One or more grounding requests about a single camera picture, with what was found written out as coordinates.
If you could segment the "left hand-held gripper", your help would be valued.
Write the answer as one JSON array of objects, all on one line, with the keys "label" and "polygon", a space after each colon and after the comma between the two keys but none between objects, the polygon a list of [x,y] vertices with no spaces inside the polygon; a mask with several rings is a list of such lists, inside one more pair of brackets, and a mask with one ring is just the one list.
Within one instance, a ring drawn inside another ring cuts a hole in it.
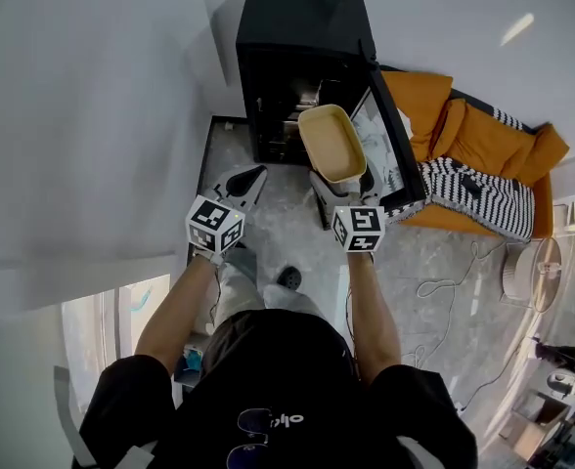
[{"label": "left hand-held gripper", "polygon": [[229,196],[198,194],[185,218],[187,240],[195,253],[220,266],[227,250],[243,238],[246,213],[257,204],[268,178],[265,165],[235,169],[227,179]]}]

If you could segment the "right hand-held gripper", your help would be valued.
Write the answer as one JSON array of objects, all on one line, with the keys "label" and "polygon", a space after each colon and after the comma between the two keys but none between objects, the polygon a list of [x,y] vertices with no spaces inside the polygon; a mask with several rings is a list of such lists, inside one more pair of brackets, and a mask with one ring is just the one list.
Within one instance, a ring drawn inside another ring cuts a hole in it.
[{"label": "right hand-held gripper", "polygon": [[382,180],[377,171],[367,170],[360,178],[360,196],[339,196],[316,171],[309,172],[312,188],[320,198],[324,231],[331,231],[346,253],[374,253],[385,235],[385,211],[379,204]]}]

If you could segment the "yellow rectangular tray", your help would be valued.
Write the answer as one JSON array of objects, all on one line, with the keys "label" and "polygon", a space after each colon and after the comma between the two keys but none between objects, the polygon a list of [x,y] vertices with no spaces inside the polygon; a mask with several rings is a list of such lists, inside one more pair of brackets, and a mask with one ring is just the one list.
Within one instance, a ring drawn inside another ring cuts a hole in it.
[{"label": "yellow rectangular tray", "polygon": [[326,181],[357,180],[366,172],[361,142],[342,107],[311,107],[299,114],[297,125],[312,168]]}]

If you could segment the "black cabinet with glass door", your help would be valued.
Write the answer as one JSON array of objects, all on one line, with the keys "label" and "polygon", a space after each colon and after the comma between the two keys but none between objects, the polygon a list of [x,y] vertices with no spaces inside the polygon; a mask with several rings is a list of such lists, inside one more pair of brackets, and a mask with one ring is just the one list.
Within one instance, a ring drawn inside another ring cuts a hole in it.
[{"label": "black cabinet with glass door", "polygon": [[236,50],[255,161],[310,165],[298,116],[347,113],[359,40],[376,54],[364,0],[244,0]]}]

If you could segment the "person's left forearm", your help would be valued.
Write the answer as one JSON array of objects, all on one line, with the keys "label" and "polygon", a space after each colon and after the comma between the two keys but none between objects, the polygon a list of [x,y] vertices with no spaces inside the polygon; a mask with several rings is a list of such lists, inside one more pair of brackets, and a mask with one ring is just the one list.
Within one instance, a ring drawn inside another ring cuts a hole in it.
[{"label": "person's left forearm", "polygon": [[145,325],[135,354],[156,359],[171,377],[215,275],[214,264],[195,256]]}]

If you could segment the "person's right forearm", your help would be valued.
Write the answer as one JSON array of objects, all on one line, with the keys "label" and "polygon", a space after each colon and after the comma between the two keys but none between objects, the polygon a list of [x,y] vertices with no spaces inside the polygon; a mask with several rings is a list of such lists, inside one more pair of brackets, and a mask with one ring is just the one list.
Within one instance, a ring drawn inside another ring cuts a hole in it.
[{"label": "person's right forearm", "polygon": [[402,361],[396,323],[382,296],[369,253],[347,254],[354,350],[362,381],[370,385]]}]

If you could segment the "white crumpled clothes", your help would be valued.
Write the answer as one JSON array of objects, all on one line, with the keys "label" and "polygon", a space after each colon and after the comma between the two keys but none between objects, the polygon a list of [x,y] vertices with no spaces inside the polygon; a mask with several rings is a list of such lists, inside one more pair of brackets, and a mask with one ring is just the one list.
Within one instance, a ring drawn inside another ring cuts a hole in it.
[{"label": "white crumpled clothes", "polygon": [[381,195],[387,196],[405,188],[399,163],[371,90],[362,98],[351,115],[358,138],[372,173],[382,182]]}]

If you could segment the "light grey trousers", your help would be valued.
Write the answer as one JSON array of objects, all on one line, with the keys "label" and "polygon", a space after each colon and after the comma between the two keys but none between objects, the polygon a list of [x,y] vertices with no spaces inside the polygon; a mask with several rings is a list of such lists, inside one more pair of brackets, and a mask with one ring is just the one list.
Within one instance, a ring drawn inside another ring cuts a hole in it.
[{"label": "light grey trousers", "polygon": [[257,258],[251,249],[237,249],[224,256],[218,269],[218,296],[214,327],[245,311],[286,310],[324,319],[318,306],[305,294],[276,284],[257,288]]}]

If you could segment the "black white striped blanket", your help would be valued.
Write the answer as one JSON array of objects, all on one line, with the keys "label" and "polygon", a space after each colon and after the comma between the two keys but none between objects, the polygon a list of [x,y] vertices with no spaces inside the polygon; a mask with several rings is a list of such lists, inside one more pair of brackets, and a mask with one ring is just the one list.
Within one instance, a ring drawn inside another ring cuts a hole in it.
[{"label": "black white striped blanket", "polygon": [[517,119],[496,107],[447,102],[429,137],[413,145],[426,195],[420,211],[402,222],[472,233],[480,227],[529,241],[535,196],[518,175],[534,143]]}]

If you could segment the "orange sofa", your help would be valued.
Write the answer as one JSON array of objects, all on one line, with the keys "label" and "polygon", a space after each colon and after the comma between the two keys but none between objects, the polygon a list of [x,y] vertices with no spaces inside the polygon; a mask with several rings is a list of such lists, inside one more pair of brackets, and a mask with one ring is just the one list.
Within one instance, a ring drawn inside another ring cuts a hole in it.
[{"label": "orange sofa", "polygon": [[454,95],[450,76],[387,68],[382,77],[409,120],[425,191],[392,209],[392,221],[523,242],[553,235],[550,173],[569,146],[552,124],[527,131],[497,107]]}]

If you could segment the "small black shelf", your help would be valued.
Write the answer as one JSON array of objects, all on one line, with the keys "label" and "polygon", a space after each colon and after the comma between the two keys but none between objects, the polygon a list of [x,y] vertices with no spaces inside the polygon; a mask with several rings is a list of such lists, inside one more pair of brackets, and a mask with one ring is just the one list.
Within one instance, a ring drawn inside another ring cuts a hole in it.
[{"label": "small black shelf", "polygon": [[186,391],[194,389],[200,380],[202,351],[194,346],[186,346],[176,363],[174,381]]}]

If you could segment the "black t-shirt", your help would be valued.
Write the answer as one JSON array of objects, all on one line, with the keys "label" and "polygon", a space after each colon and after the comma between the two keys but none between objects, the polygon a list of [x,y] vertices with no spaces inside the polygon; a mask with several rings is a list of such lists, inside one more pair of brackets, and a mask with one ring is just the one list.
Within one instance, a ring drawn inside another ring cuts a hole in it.
[{"label": "black t-shirt", "polygon": [[284,310],[223,322],[198,385],[179,405],[164,366],[132,356],[101,375],[80,435],[101,469],[152,447],[150,469],[227,469],[246,436],[238,417],[272,413],[269,469],[414,469],[413,440],[443,469],[477,469],[476,440],[442,378],[406,365],[363,385],[344,339],[325,320]]}]

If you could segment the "round white side table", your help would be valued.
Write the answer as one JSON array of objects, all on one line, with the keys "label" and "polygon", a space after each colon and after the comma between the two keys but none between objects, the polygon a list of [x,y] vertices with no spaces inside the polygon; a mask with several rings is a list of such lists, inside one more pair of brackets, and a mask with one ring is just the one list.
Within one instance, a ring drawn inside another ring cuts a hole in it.
[{"label": "round white side table", "polygon": [[500,302],[545,313],[557,296],[562,268],[561,250],[554,238],[512,245],[503,266]]}]

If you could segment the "dark tinted glasses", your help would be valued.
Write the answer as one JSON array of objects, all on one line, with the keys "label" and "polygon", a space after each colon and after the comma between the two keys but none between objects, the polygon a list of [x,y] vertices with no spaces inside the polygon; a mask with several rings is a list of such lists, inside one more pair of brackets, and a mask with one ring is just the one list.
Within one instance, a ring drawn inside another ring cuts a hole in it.
[{"label": "dark tinted glasses", "polygon": [[272,413],[268,408],[249,408],[240,413],[238,428],[246,439],[229,452],[227,469],[269,469],[272,461],[269,449],[271,423]]}]

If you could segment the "chair with blue seat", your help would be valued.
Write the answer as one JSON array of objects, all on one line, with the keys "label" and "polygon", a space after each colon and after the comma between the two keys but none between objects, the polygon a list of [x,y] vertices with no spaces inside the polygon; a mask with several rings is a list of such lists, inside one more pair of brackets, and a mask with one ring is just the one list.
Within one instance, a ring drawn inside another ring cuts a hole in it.
[{"label": "chair with blue seat", "polygon": [[72,450],[74,459],[82,469],[98,469],[98,464],[83,441],[72,418],[71,382],[69,370],[54,366],[54,395],[60,424]]}]

